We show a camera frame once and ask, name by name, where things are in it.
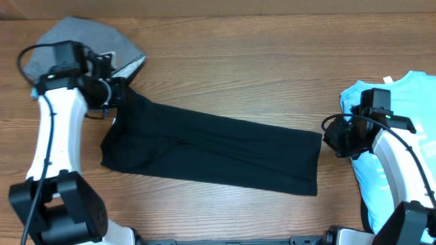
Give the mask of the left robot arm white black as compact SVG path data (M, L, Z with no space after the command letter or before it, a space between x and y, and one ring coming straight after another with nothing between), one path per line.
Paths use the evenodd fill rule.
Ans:
M35 156L26 180L9 190L24 226L22 241L140 244L134 229L108 218L102 198L82 177L80 142L87 112L107 114L122 106L145 57L116 68L113 52L97 54L80 42L57 42L52 49L54 65L31 82L40 107Z

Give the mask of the black t-shirt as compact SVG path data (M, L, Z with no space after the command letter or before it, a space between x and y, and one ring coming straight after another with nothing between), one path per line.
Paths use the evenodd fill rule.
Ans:
M321 135L154 103L128 90L101 144L128 174L317 195Z

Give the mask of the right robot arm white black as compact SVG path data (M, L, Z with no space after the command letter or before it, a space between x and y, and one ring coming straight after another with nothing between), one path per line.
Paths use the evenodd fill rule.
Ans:
M334 114L322 122L323 141L339 158L357 159L370 152L379 159L395 210L377 234L331 226L322 244L421 244L435 237L435 184L420 155L410 118L391 110L391 93L372 88L360 96L349 114Z

